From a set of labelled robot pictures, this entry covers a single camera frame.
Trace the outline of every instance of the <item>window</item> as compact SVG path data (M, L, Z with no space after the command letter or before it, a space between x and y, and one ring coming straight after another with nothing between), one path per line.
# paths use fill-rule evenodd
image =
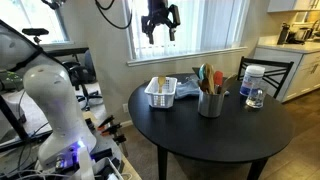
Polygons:
M48 35L40 37L41 44L62 43L68 40L60 24L58 12L50 9L41 0L1 0L0 7L0 18L20 33L23 28L48 30Z
M137 60L195 54L237 48L249 0L169 0L168 5L179 8L181 25L175 41L169 40L169 29L157 26L153 32L154 45L141 30L141 16L148 14L147 0L133 1L132 44Z

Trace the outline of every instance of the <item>bottle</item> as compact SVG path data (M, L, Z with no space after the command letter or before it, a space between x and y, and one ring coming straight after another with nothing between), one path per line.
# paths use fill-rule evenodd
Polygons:
M265 69L266 68L257 65L248 66L243 77L240 94L248 96L252 83L257 83L262 80Z
M287 23L283 23L282 24L282 30L280 32L280 36L277 42L277 45L282 45L286 42L288 33L289 33L289 29L290 29L290 25L288 25Z

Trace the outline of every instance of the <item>table leg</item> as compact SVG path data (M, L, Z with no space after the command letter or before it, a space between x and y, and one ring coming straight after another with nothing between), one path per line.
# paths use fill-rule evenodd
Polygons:
M167 179L167 158L168 151L160 146L158 146L158 173L159 180Z
M258 180L268 158L252 162L247 180Z

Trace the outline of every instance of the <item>black table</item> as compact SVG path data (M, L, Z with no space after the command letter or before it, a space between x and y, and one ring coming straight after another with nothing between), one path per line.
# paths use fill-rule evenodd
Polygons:
M185 82L191 74L177 74ZM229 89L221 115L208 119L198 113L198 97L175 100L169 109L149 106L144 93L149 82L130 96L129 113L135 127L157 145L159 179L166 179L167 152L218 163L252 163L247 179L258 179L269 157L293 137L293 123L284 107L267 95L264 107L253 109L239 94L240 82Z

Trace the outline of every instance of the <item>utensil holder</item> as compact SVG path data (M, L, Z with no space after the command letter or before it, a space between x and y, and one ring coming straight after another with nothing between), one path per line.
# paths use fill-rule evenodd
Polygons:
M207 94L200 90L198 112L208 118L220 116L223 99L223 94Z

